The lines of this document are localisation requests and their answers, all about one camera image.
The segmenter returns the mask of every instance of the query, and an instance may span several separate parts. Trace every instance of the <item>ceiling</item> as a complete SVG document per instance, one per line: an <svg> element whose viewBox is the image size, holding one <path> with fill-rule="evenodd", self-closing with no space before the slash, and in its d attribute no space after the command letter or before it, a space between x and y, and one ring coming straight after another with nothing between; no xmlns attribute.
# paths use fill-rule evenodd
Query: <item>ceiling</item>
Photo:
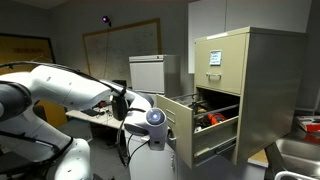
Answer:
<svg viewBox="0 0 320 180"><path fill-rule="evenodd" d="M42 9L51 9L70 0L13 0Z"/></svg>

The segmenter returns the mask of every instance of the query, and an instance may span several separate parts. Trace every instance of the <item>filing cabinet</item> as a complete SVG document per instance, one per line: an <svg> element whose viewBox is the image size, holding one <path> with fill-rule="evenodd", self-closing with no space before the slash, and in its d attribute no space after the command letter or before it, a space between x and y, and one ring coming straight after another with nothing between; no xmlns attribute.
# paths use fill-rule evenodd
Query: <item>filing cabinet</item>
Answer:
<svg viewBox="0 0 320 180"><path fill-rule="evenodd" d="M289 133L305 48L303 33L254 27L196 39L192 98L157 96L168 144L190 168L218 155L239 164ZM199 127L217 112L227 120Z"/></svg>

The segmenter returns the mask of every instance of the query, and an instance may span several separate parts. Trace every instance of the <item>table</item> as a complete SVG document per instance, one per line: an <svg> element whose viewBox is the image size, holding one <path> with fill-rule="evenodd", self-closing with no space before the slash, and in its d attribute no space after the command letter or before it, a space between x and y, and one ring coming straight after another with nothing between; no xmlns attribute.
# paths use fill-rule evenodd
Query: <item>table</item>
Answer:
<svg viewBox="0 0 320 180"><path fill-rule="evenodd" d="M81 120L89 121L92 123L108 126L111 128L119 129L122 121L119 121L113 117L112 107L107 106L100 109L94 109L98 112L105 112L103 115L89 116L81 111L71 110L66 113L67 116L78 118Z"/></svg>

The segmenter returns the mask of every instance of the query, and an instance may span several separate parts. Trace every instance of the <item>metal sink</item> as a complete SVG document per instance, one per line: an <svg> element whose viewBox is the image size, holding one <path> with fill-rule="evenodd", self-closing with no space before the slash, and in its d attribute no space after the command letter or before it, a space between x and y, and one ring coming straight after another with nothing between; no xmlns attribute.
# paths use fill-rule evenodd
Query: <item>metal sink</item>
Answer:
<svg viewBox="0 0 320 180"><path fill-rule="evenodd" d="M320 144L282 138L276 145L287 171L320 179Z"/></svg>

